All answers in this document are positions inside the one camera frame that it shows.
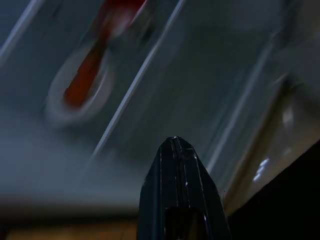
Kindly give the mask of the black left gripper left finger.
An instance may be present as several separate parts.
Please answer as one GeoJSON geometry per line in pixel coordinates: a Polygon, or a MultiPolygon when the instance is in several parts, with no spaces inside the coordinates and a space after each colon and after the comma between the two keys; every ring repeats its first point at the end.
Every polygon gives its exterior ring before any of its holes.
{"type": "Polygon", "coordinates": [[[177,194],[180,137],[168,137],[158,148],[143,181],[136,240],[181,240],[177,194]]]}

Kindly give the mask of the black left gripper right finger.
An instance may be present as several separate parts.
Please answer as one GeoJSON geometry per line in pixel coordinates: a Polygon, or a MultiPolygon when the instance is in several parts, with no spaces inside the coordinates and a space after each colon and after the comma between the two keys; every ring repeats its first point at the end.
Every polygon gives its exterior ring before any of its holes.
{"type": "Polygon", "coordinates": [[[201,213],[200,225],[206,240],[232,240],[217,187],[193,146],[176,137],[177,169],[180,178],[179,204],[201,213]]]}

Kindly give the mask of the white round plate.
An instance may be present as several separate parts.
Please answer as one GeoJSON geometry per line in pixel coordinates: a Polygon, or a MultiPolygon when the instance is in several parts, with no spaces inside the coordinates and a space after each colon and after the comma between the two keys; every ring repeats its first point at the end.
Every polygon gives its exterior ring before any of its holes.
{"type": "Polygon", "coordinates": [[[90,48],[89,44],[72,53],[60,67],[50,85],[44,112],[47,122],[54,128],[81,125],[90,121],[102,110],[112,93],[115,70],[112,54],[107,50],[84,104],[80,108],[72,108],[64,101],[65,90],[90,48]]]}

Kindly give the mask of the orange carrot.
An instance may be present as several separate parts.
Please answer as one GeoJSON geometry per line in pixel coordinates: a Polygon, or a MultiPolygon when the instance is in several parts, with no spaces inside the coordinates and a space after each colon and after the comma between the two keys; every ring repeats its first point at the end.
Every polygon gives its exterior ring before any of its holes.
{"type": "Polygon", "coordinates": [[[63,95],[71,109],[79,109],[85,104],[96,77],[107,69],[106,50],[107,44],[97,41],[81,62],[63,95]]]}

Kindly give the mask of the grey fridge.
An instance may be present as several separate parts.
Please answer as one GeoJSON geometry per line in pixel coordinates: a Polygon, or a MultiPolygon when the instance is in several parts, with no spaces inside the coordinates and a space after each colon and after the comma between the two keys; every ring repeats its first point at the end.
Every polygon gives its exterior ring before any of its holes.
{"type": "MultiPolygon", "coordinates": [[[[0,67],[45,0],[0,0],[0,67]]],[[[116,85],[116,66],[114,66],[116,85]]],[[[134,215],[160,144],[195,148],[223,196],[257,147],[292,161],[320,139],[320,0],[184,0],[102,136],[0,101],[0,219],[134,215]]]]}

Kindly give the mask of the black floor mat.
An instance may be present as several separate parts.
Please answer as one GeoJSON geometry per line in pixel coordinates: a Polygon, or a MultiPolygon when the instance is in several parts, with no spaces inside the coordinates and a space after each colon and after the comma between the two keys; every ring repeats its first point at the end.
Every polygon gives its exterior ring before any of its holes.
{"type": "Polygon", "coordinates": [[[228,223],[232,240],[320,240],[320,140],[228,223]]]}

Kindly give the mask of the red metal pot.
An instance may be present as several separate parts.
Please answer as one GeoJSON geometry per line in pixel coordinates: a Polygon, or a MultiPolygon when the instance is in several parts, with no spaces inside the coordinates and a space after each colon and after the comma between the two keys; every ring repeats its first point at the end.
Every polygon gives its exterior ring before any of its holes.
{"type": "Polygon", "coordinates": [[[140,38],[151,25],[150,0],[104,0],[96,15],[97,41],[140,38]]]}

